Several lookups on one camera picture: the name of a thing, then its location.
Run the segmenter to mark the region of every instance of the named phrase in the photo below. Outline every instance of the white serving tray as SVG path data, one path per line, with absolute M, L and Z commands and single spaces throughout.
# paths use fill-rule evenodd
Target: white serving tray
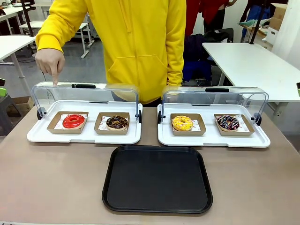
M 162 110 L 162 105 L 157 107 L 157 113 Z M 174 136 L 170 122 L 171 113 L 198 113 L 201 114 L 206 132 L 202 136 Z M 191 104 L 171 104 L 166 103 L 164 108 L 165 118 L 157 125 L 158 140 L 169 146 L 226 146 L 245 148 L 267 148 L 270 140 L 262 128 L 256 123 L 252 126 L 255 132 L 249 137 L 225 137 L 221 136 L 214 114 L 243 114 L 249 122 L 251 115 L 249 111 L 241 105 L 210 105 L 192 106 Z
M 141 139 L 142 124 L 135 117 L 134 102 L 108 102 L 107 104 L 90 103 L 89 101 L 56 101 L 47 110 L 47 115 L 36 122 L 28 132 L 27 139 L 31 142 L 56 143 L 107 143 L 107 144 L 134 144 Z M 89 112 L 88 120 L 79 135 L 52 134 L 47 127 L 58 111 Z M 95 122 L 100 112 L 125 112 L 130 114 L 130 124 L 126 135 L 98 135 Z

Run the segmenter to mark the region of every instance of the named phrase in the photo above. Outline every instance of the beige table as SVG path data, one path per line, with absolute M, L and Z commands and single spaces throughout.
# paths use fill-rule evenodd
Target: beige table
M 140 145 L 158 145 L 156 109 L 143 111 Z M 268 149 L 198 148 L 213 193 L 200 216 L 115 213 L 101 192 L 116 146 L 30 143 L 32 110 L 0 144 L 0 219 L 46 224 L 298 225 L 300 157 L 264 116 Z

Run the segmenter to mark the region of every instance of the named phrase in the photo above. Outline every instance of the white table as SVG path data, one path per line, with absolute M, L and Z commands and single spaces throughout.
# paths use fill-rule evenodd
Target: white table
M 25 47 L 26 45 L 29 45 L 30 43 L 34 42 L 35 39 L 36 39 L 36 37 L 30 37 L 27 35 L 0 36 L 0 43 L 2 43 L 1 48 L 0 48 L 0 60 L 3 60 L 5 58 L 7 58 L 8 56 L 11 56 L 11 58 L 14 62 L 14 65 L 17 69 L 21 83 L 22 83 L 22 85 L 26 91 L 26 94 L 28 96 L 31 96 L 31 91 L 27 84 L 25 76 L 21 70 L 18 59 L 15 56 L 15 52 L 18 51 L 19 49 Z
M 25 4 L 25 5 L 30 5 L 31 3 L 30 3 L 30 2 L 25 2 L 24 4 Z M 14 7 L 22 7 L 22 3 L 12 3 L 12 5 L 13 5 Z
M 275 111 L 273 119 L 289 102 L 300 102 L 296 86 L 300 71 L 260 45 L 203 43 L 203 47 L 222 71 L 219 85 L 223 85 L 226 76 L 234 86 L 264 90 Z
M 3 10 L 4 10 L 4 12 L 5 12 L 6 15 L 0 15 L 0 22 L 6 20 L 9 32 L 10 32 L 10 34 L 13 34 L 12 31 L 11 31 L 8 19 L 10 19 L 12 17 L 16 17 L 18 25 L 20 26 L 21 23 L 20 23 L 20 19 L 18 17 L 18 12 L 23 11 L 23 8 L 22 7 L 11 7 L 11 8 L 5 8 Z

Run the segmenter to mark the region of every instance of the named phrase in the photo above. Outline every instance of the brown paper tray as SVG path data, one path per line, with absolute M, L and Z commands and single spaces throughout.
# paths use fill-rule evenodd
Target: brown paper tray
M 176 116 L 187 116 L 192 120 L 197 120 L 201 131 L 177 131 L 172 126 L 172 119 Z M 206 132 L 206 127 L 200 114 L 195 113 L 171 113 L 171 128 L 175 136 L 202 136 Z
M 125 130 L 99 130 L 100 123 L 102 121 L 103 116 L 122 116 L 124 118 L 128 118 L 128 125 Z M 129 128 L 130 116 L 128 112 L 100 112 L 95 123 L 95 131 L 98 135 L 125 135 L 127 134 Z
M 251 123 L 247 120 L 247 118 L 244 115 L 242 115 L 242 119 L 245 122 L 245 125 L 247 126 L 249 132 L 237 132 L 237 131 L 226 132 L 226 131 L 221 130 L 221 126 L 217 123 L 216 116 L 224 116 L 224 115 L 237 116 L 239 114 L 214 114 L 215 123 L 216 123 L 216 125 L 220 131 L 220 134 L 222 136 L 251 136 L 255 132 Z
M 64 115 L 64 114 L 81 114 L 81 115 L 87 115 L 87 116 L 89 115 L 88 112 L 59 111 L 59 112 L 56 113 L 56 115 L 54 116 L 54 118 L 52 119 L 52 121 L 49 123 L 49 125 L 47 127 L 47 130 L 49 130 L 52 134 L 69 134 L 69 135 L 79 135 L 79 134 L 81 134 L 81 132 L 83 131 L 83 128 L 85 126 L 85 123 L 86 123 L 88 117 L 84 121 L 83 126 L 80 129 L 77 129 L 77 130 L 70 130 L 70 129 L 60 130 L 60 129 L 54 129 L 55 126 L 56 126 L 56 124 L 60 120 L 61 115 Z

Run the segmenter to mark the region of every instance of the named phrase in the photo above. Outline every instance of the yellow hoodie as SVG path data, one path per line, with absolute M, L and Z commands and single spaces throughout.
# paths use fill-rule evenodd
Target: yellow hoodie
M 180 86 L 186 0 L 55 0 L 37 35 L 38 50 L 61 47 L 87 12 L 104 45 L 108 83 L 133 84 L 141 103 Z

